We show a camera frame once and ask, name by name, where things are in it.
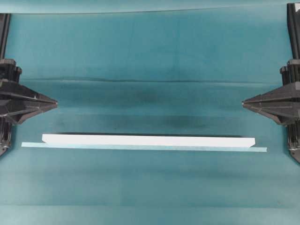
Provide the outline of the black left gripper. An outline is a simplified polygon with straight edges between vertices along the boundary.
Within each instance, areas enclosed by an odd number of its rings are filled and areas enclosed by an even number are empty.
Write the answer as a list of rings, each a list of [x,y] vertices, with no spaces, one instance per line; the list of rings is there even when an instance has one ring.
[[[0,81],[0,117],[12,124],[22,124],[27,119],[58,107],[55,99],[43,95],[37,101],[37,93],[7,79]]]

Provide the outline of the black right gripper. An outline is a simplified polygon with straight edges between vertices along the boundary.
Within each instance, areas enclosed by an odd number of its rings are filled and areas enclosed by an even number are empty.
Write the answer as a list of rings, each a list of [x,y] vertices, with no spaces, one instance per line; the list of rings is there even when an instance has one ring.
[[[286,126],[300,119],[300,83],[286,84],[280,88],[242,101],[243,108],[257,113],[250,103],[259,103],[259,109],[277,124]]]

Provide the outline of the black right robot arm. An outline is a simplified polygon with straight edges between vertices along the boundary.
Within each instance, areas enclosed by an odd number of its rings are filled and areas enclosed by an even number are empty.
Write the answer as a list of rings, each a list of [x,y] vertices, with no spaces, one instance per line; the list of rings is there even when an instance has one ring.
[[[288,148],[300,149],[300,61],[281,67],[283,85],[242,101],[242,106],[287,127]]]

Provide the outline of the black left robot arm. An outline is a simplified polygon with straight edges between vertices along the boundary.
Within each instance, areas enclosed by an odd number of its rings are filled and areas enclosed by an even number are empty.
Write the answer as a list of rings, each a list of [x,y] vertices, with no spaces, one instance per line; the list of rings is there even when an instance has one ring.
[[[12,126],[57,107],[58,102],[19,83],[22,69],[0,60],[0,154],[11,146]]]

